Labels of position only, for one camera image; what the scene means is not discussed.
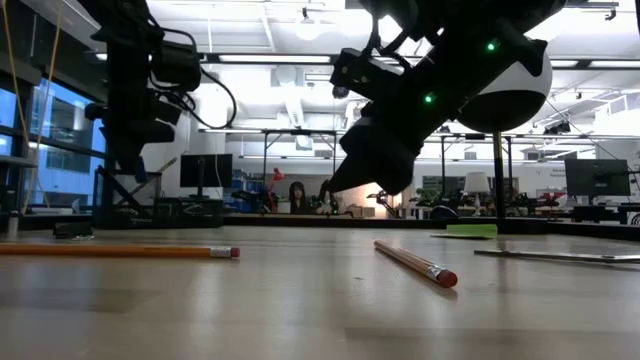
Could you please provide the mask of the black-handled scissors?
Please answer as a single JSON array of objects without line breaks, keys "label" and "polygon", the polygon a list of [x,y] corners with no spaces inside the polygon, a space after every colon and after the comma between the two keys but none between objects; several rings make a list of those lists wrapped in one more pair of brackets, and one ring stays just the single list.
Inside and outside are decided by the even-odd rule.
[{"label": "black-handled scissors", "polygon": [[572,253],[522,252],[507,250],[475,250],[475,255],[530,258],[562,261],[579,261],[604,264],[640,264],[640,255],[594,255]]}]

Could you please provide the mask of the black binder clip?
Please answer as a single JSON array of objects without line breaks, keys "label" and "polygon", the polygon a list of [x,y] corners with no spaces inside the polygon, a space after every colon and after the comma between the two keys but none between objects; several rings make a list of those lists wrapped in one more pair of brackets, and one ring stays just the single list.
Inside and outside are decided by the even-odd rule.
[{"label": "black binder clip", "polygon": [[93,236],[90,222],[56,223],[53,228],[56,239],[87,238]]}]

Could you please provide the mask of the black mesh desk organizer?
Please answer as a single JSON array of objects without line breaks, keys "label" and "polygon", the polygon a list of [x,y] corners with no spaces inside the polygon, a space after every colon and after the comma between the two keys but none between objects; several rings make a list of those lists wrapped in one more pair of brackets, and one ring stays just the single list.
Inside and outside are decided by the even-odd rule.
[{"label": "black mesh desk organizer", "polygon": [[161,189],[162,174],[150,172],[139,183],[120,170],[95,171],[92,216],[100,229],[219,228],[220,200],[170,197]]}]

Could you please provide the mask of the black metal stand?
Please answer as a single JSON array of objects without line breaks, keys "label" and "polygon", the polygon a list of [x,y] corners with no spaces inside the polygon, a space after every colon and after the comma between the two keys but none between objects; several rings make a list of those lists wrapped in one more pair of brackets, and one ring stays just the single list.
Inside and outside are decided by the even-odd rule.
[{"label": "black metal stand", "polygon": [[[266,179],[266,173],[267,173],[267,152],[268,149],[270,148],[270,146],[277,142],[280,137],[282,135],[291,135],[291,136],[319,136],[325,143],[328,144],[328,146],[330,147],[330,149],[333,151],[333,155],[329,158],[332,160],[332,174],[335,173],[336,171],[336,163],[337,163],[337,156],[336,156],[336,147],[337,147],[337,142],[338,142],[338,135],[339,132],[336,130],[313,130],[313,129],[302,129],[302,128],[292,128],[292,129],[262,129],[259,130],[259,133],[261,133],[264,136],[264,142],[263,142],[263,156],[262,156],[262,177],[263,177],[263,183]],[[277,138],[272,141],[269,142],[269,136],[271,134],[276,134]],[[325,137],[326,136],[330,136],[333,138],[333,142],[328,142]]]}]

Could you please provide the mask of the orange pencil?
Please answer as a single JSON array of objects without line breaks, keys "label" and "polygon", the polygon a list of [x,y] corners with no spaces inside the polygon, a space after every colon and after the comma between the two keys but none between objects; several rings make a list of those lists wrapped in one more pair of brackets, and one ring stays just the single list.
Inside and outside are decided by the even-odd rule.
[{"label": "orange pencil", "polygon": [[0,255],[221,258],[240,256],[236,247],[0,244]]},{"label": "orange pencil", "polygon": [[375,241],[374,247],[377,251],[411,268],[413,271],[439,284],[443,288],[453,288],[458,283],[458,277],[454,272],[417,255],[393,247],[382,241]]}]

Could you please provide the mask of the red desk lamp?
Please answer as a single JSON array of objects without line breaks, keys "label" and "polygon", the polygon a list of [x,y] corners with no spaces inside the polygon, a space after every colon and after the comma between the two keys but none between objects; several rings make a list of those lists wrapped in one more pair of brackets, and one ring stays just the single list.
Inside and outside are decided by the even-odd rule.
[{"label": "red desk lamp", "polygon": [[273,169],[271,181],[266,188],[267,205],[270,212],[275,213],[278,210],[278,196],[273,192],[273,188],[277,182],[284,179],[284,174],[278,169]]}]

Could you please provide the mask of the green sticky note pad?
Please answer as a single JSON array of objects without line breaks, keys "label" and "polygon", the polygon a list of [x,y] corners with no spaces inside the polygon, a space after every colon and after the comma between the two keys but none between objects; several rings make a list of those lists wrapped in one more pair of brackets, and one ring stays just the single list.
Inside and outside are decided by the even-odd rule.
[{"label": "green sticky note pad", "polygon": [[432,237],[490,240],[498,236],[498,228],[494,224],[448,225],[443,233],[432,234]]}]

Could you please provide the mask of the white shade table lamp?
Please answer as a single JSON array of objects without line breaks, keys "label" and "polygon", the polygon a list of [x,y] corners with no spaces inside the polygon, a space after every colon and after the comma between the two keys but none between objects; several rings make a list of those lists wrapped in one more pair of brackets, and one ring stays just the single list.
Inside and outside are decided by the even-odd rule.
[{"label": "white shade table lamp", "polygon": [[489,179],[484,172],[471,172],[466,175],[464,192],[474,196],[474,205],[480,206],[480,195],[490,192]]}]

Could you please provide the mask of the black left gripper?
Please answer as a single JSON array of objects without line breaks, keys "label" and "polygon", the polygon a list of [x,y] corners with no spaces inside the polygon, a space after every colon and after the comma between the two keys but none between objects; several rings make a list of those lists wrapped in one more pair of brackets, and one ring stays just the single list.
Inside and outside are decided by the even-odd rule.
[{"label": "black left gripper", "polygon": [[110,145],[110,154],[125,173],[145,173],[143,144],[170,143],[175,140],[174,126],[181,110],[160,99],[160,93],[142,78],[110,76],[106,81],[105,103],[90,103],[84,109],[88,120],[101,119],[105,137],[135,143],[132,160],[126,145]]}]

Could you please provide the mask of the black computer monitor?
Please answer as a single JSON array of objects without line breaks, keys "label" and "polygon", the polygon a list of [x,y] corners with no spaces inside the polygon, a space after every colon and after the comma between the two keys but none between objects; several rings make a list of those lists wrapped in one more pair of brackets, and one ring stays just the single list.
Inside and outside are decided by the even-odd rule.
[{"label": "black computer monitor", "polygon": [[195,188],[202,195],[205,188],[230,188],[233,178],[231,154],[182,155],[180,187]]},{"label": "black computer monitor", "polygon": [[629,171],[625,160],[566,159],[569,196],[630,196]]}]

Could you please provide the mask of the person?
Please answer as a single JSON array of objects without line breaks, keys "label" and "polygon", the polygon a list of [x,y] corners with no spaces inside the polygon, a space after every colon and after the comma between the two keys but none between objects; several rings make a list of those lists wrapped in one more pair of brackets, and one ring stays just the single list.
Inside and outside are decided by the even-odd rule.
[{"label": "person", "polygon": [[305,193],[304,185],[299,182],[293,182],[289,187],[289,201],[291,214],[307,214],[309,206]]}]

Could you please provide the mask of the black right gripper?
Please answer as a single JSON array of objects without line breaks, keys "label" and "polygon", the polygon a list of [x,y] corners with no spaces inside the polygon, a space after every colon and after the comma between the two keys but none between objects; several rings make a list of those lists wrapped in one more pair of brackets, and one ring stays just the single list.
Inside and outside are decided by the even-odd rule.
[{"label": "black right gripper", "polygon": [[339,85],[368,99],[340,140],[346,157],[331,193],[369,183],[397,194],[412,181],[424,140],[477,94],[480,56],[437,54],[399,71],[360,54],[339,56]]}]

